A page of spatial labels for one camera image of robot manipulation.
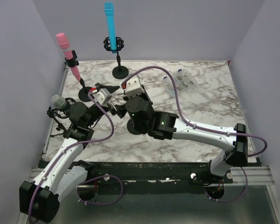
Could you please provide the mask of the black round base clip stand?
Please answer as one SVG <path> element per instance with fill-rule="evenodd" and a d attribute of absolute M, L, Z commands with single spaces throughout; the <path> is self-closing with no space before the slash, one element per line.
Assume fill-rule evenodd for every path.
<path fill-rule="evenodd" d="M 146 134 L 143 125 L 143 122 L 134 123 L 131 119 L 129 119 L 129 121 L 127 122 L 127 129 L 129 133 L 133 135 Z"/>

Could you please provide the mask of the black tripod shock mount stand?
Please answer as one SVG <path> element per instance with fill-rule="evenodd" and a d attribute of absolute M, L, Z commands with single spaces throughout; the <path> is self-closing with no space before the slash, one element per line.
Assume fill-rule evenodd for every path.
<path fill-rule="evenodd" d="M 73 98 L 65 98 L 69 104 L 70 107 L 76 103 L 76 100 Z M 62 133 L 58 133 L 58 134 L 51 134 L 50 137 L 54 138 L 58 135 L 62 135 L 64 136 L 67 133 L 67 128 L 57 119 L 67 119 L 70 116 L 70 110 L 66 110 L 66 111 L 60 111 L 58 109 L 56 109 L 55 107 L 52 109 L 52 107 L 50 106 L 47 110 L 47 115 L 52 118 L 56 123 L 57 123 L 57 128 L 56 130 L 58 131 L 63 131 Z"/>

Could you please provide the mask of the silver microphone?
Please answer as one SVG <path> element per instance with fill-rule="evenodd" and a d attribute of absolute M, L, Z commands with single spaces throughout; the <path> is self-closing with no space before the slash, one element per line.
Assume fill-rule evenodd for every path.
<path fill-rule="evenodd" d="M 70 109 L 69 102 L 65 98 L 63 98 L 59 95 L 52 96 L 51 103 L 56 109 L 58 109 L 60 111 L 66 111 L 66 110 Z"/>

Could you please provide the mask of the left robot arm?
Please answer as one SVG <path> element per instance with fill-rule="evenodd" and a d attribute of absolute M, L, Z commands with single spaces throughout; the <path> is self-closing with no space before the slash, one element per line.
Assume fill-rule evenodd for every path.
<path fill-rule="evenodd" d="M 48 115 L 55 119 L 56 111 L 62 111 L 70 119 L 71 125 L 64 131 L 64 140 L 49 164 L 32 181 L 24 181 L 19 188 L 20 211 L 27 214 L 31 224 L 37 221 L 50 223 L 56 216 L 61 201 L 79 184 L 90 184 L 94 180 L 92 170 L 83 166 L 74 166 L 73 161 L 83 152 L 89 143 L 102 142 L 114 134 L 114 123 L 111 121 L 111 132 L 108 136 L 94 140 L 91 125 L 101 117 L 116 110 L 109 104 L 112 93 L 119 86 L 108 86 L 97 83 L 90 88 L 87 96 L 93 102 L 91 107 L 83 102 L 69 104 L 67 99 L 55 95 L 52 98 L 55 108 L 48 109 Z"/>

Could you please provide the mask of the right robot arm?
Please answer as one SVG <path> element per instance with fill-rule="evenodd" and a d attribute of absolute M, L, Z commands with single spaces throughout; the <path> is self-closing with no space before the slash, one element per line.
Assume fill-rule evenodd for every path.
<path fill-rule="evenodd" d="M 130 116 L 127 124 L 130 133 L 147 134 L 158 140 L 190 140 L 222 150 L 209 162 L 209 168 L 205 171 L 209 182 L 217 182 L 232 167 L 248 165 L 245 125 L 238 123 L 234 127 L 213 126 L 184 121 L 174 113 L 156 111 L 143 85 L 126 87 L 124 94 L 125 108 Z"/>

